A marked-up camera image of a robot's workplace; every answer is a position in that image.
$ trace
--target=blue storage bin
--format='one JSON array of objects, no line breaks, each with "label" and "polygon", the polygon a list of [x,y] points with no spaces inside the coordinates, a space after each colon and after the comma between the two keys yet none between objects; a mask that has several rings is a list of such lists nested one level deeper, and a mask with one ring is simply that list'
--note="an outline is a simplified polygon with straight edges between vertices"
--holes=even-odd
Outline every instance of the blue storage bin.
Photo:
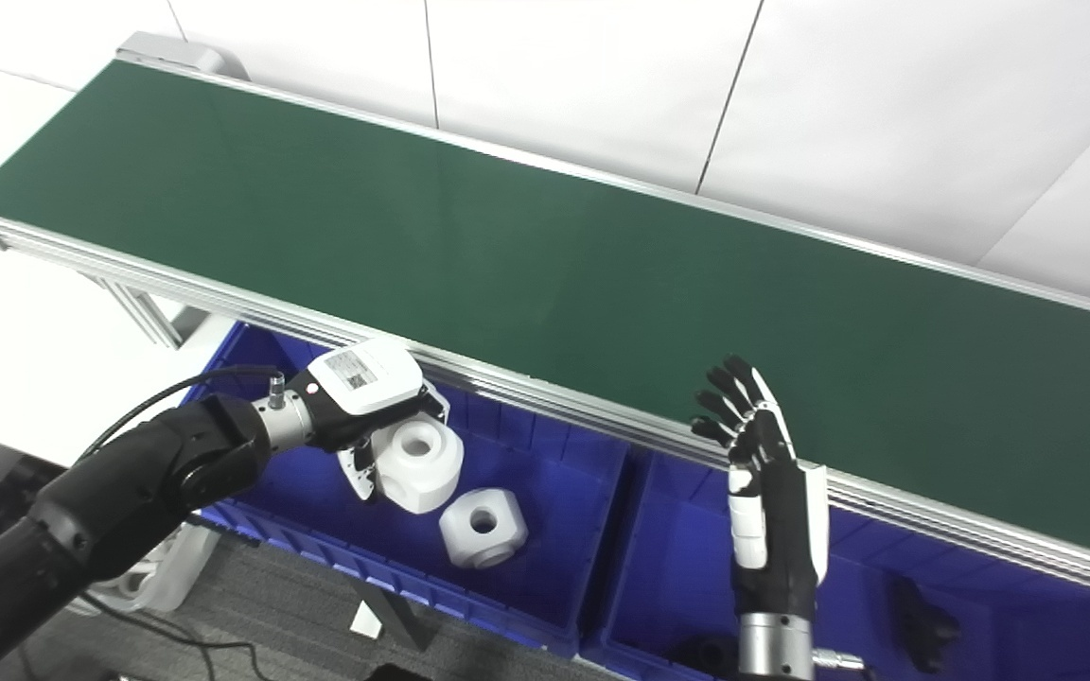
[{"label": "blue storage bin", "polygon": [[[674,659],[692,637],[738,634],[726,474],[657,454],[644,477],[619,575],[583,656],[637,680],[708,680]],[[831,543],[818,646],[864,656],[885,681],[1090,681],[1086,587],[839,509],[832,510]],[[960,623],[937,677],[916,671],[897,645],[892,574],[913,579],[929,603]]]},{"label": "blue storage bin", "polygon": [[[209,368],[271,363],[287,374],[325,349],[247,325],[237,326]],[[263,396],[264,385],[215,380],[205,391]],[[411,514],[355,498],[334,454],[299,448],[269,463],[253,490],[203,518],[299,552],[407,598],[533,647],[572,656],[628,445],[467,392],[441,388],[449,425],[465,442],[457,496],[479,487],[516,492],[528,543],[488,570],[448,560],[441,509]]]}]

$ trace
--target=cable connector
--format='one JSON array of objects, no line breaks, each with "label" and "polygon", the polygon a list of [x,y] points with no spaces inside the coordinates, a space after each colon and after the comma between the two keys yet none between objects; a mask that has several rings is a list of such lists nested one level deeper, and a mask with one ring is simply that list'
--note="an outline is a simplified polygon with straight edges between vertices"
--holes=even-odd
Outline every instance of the cable connector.
[{"label": "cable connector", "polygon": [[821,669],[847,669],[850,671],[864,671],[869,665],[859,656],[840,654],[838,650],[828,648],[814,648],[814,667]]},{"label": "cable connector", "polygon": [[268,379],[268,406],[272,410],[284,409],[284,375]]}]

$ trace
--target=white hexagonal nut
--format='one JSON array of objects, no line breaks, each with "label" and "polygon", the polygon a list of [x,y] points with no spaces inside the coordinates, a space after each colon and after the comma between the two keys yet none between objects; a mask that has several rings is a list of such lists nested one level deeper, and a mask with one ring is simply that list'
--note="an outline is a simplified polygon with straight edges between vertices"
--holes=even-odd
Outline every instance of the white hexagonal nut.
[{"label": "white hexagonal nut", "polygon": [[494,568],[528,542],[516,496],[496,487],[458,497],[440,515],[440,531],[448,559],[457,568]]},{"label": "white hexagonal nut", "polygon": [[457,491],[465,445],[429,415],[415,414],[383,427],[373,433],[372,445],[377,486],[408,512],[432,512]]}]

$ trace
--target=gray floor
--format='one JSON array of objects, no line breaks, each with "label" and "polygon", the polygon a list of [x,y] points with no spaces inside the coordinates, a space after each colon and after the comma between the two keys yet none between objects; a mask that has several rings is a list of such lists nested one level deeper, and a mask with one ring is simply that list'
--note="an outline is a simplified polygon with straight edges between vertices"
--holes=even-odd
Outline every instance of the gray floor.
[{"label": "gray floor", "polygon": [[[557,678],[609,681],[605,672],[516,645],[440,612],[415,606],[436,630],[425,654],[351,634],[359,598],[349,577],[277,548],[252,548],[233,539],[218,544],[183,607],[169,616],[208,642],[245,640],[259,645],[259,667],[276,681],[362,680],[380,664],[436,681]],[[64,665],[89,658],[152,681],[206,678],[198,652],[104,616],[61,612],[25,645],[36,677],[72,678]],[[217,679],[241,681],[251,673],[245,650],[213,654]],[[0,681],[25,680],[22,658],[0,664]]]}]

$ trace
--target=barcode label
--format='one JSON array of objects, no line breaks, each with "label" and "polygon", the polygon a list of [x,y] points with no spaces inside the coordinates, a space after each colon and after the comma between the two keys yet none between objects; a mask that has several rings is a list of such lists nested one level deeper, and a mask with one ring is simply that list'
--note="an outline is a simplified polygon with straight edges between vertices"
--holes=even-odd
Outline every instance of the barcode label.
[{"label": "barcode label", "polygon": [[348,350],[346,353],[338,353],[334,357],[328,357],[326,366],[342,379],[342,382],[350,391],[359,391],[364,385],[376,384],[376,374],[373,374],[368,365],[361,361],[359,356],[355,356],[355,353],[352,353],[351,350]]}]

